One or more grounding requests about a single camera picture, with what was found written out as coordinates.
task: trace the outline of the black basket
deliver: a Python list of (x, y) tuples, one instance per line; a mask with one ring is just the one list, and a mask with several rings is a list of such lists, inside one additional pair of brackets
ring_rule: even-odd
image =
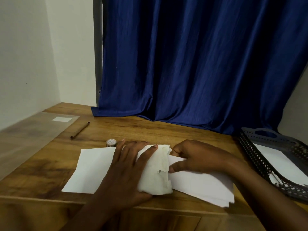
[[(270, 132), (270, 135), (258, 135), (256, 134), (257, 131)], [(277, 186), (282, 193), (295, 200), (308, 203), (308, 187), (298, 185), (283, 177), (260, 153), (253, 143), (282, 151), (286, 157), (303, 171), (303, 173), (308, 175), (308, 146), (306, 144), (264, 128), (241, 128), (238, 134), (238, 140), (257, 172), (265, 180), (272, 184), (269, 176), (273, 172), (281, 181), (281, 184), (276, 183), (275, 186)]]

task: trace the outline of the small round container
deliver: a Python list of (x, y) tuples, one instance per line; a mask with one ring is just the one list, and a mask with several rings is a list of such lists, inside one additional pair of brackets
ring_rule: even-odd
[(114, 139), (110, 139), (106, 141), (106, 147), (115, 147), (118, 142)]

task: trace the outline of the brown pen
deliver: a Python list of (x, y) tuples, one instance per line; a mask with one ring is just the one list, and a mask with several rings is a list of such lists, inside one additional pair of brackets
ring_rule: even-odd
[(73, 135), (71, 136), (71, 139), (75, 138), (76, 135), (78, 135), (84, 128), (86, 128), (88, 125), (90, 124), (90, 122), (87, 122), (86, 124), (84, 124), (82, 127), (80, 127), (78, 130), (76, 130)]

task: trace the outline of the fingernail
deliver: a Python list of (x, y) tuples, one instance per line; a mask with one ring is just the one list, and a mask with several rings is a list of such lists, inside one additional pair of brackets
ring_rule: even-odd
[(169, 172), (168, 173), (174, 173), (174, 169), (172, 167), (169, 167)]

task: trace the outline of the transparent plastic sheet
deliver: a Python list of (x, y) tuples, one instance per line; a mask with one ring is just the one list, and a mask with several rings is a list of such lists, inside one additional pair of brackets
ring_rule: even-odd
[[(53, 121), (56, 117), (69, 121)], [(0, 131), (0, 180), (50, 143), (79, 116), (39, 112)]]

